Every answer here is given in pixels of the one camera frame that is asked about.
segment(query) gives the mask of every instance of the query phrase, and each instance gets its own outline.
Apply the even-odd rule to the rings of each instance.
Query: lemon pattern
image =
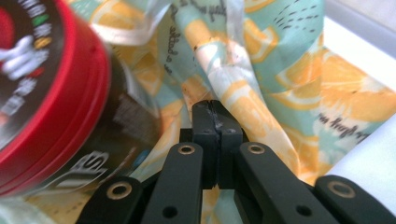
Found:
[[[245,11],[254,12],[273,3],[274,0],[245,0]]]
[[[219,99],[250,141],[314,184],[396,112],[396,93],[323,48],[323,1],[240,1],[232,12],[243,18],[243,41],[229,30],[229,1],[176,0],[147,44],[111,46],[163,121],[133,177],[161,170],[180,128],[191,126],[193,104]],[[121,29],[138,28],[148,14],[137,2],[68,1],[86,21]],[[241,222],[230,191],[205,190],[203,198],[203,223]]]
[[[278,36],[271,26],[261,31],[251,19],[245,19],[244,38],[247,52],[253,63],[264,61],[278,42]]]

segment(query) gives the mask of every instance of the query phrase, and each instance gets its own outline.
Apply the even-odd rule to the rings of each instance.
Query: red lid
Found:
[[[59,64],[56,67],[56,64],[49,66],[44,62],[43,67],[28,76],[36,78],[37,83],[45,83],[45,77],[35,76],[43,71],[55,72],[38,109],[10,142],[0,147],[0,195],[29,189],[61,168],[87,139],[106,102],[109,65],[100,40],[62,0],[40,4],[45,5],[47,11],[43,13],[42,21],[35,19],[40,15],[35,17],[33,25],[38,27],[45,22],[56,22],[56,17],[60,18],[60,23],[47,26],[52,29],[53,36],[43,39],[34,33],[35,48],[42,50],[40,44],[47,43],[42,41],[50,40],[52,51],[49,51],[48,61],[56,58]],[[25,96],[25,100],[28,101],[31,95]]]
[[[2,8],[0,8],[0,24],[2,26],[0,49],[9,49],[14,39],[14,22],[9,14]]]

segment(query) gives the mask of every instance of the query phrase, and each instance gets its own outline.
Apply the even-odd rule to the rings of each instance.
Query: jar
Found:
[[[62,0],[0,2],[0,196],[95,189],[160,137],[155,102]]]

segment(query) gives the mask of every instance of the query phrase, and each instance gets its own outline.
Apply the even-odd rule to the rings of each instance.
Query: printed label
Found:
[[[200,5],[195,0],[179,0],[178,5],[180,7],[193,6],[203,15],[208,15],[211,22],[216,21],[216,17],[227,17],[227,8],[225,6],[224,0],[219,0],[217,3],[208,2],[207,5]],[[179,8],[175,4],[171,6],[172,18],[174,18],[178,12]]]
[[[51,1],[1,1],[0,8],[16,25],[12,46],[0,46],[1,150],[46,97],[57,74],[64,31]]]
[[[178,55],[177,50],[174,50],[175,45],[180,39],[180,33],[177,33],[176,27],[171,26],[169,28],[169,40],[168,40],[168,55],[166,57],[166,62],[172,62],[172,56]]]
[[[319,114],[318,120],[320,123],[337,133],[340,139],[351,137],[356,139],[357,144],[362,142],[370,135],[369,133],[360,131],[361,128],[358,125],[346,125],[342,118],[331,119],[323,114]]]
[[[133,83],[129,71],[114,55],[111,64],[110,92],[92,134],[77,154],[40,184],[35,193],[96,189],[114,175],[129,175],[157,143],[160,118],[153,114],[152,107],[147,109],[135,99],[137,96],[142,100],[147,95]]]

